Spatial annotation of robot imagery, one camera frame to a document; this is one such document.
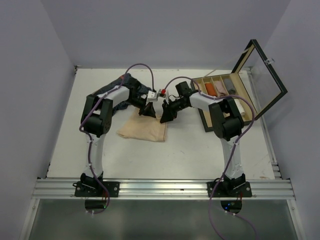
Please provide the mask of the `beige underwear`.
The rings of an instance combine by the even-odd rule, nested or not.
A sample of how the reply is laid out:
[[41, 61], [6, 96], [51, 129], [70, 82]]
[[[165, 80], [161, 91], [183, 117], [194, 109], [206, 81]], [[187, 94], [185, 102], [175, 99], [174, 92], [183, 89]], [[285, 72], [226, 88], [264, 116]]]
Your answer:
[[158, 114], [151, 116], [139, 115], [136, 108], [126, 123], [117, 130], [117, 134], [125, 139], [136, 139], [150, 142], [165, 142], [167, 124], [160, 123]]

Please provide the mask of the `white pink-trimmed underwear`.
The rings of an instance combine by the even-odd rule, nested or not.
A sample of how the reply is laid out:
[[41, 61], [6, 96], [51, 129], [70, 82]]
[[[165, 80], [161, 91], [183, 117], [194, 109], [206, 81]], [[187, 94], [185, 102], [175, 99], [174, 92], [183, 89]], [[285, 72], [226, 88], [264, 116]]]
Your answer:
[[238, 109], [240, 115], [241, 115], [241, 116], [245, 116], [245, 115], [246, 115], [246, 111], [245, 111], [245, 109], [243, 108], [240, 100], [236, 98], [236, 99], [234, 99], [234, 102], [235, 102], [235, 104], [236, 104], [236, 106], [237, 106], [237, 109]]

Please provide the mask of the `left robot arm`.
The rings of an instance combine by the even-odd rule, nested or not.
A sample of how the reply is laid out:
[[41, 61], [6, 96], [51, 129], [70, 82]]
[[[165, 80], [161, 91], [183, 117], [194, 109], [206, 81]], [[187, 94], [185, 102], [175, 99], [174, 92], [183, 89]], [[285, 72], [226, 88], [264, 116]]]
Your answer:
[[89, 147], [86, 166], [80, 176], [79, 190], [87, 191], [95, 197], [103, 193], [102, 155], [112, 117], [116, 111], [132, 105], [140, 110], [141, 115], [154, 118], [156, 113], [153, 105], [142, 98], [150, 91], [149, 87], [133, 80], [124, 85], [112, 82], [86, 97], [79, 130], [87, 134]]

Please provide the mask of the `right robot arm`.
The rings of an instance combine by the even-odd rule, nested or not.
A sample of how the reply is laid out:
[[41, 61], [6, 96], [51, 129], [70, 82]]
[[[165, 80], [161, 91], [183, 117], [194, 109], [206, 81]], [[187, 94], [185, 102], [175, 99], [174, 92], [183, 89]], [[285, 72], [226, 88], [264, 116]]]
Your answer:
[[175, 88], [179, 98], [174, 101], [163, 101], [160, 123], [173, 121], [179, 111], [189, 107], [208, 110], [213, 132], [220, 139], [224, 157], [222, 177], [207, 183], [208, 194], [213, 197], [236, 196], [246, 183], [246, 177], [238, 147], [240, 143], [238, 137], [242, 135], [244, 121], [235, 100], [233, 98], [218, 100], [204, 96], [197, 90], [191, 89], [185, 81], [177, 84]]

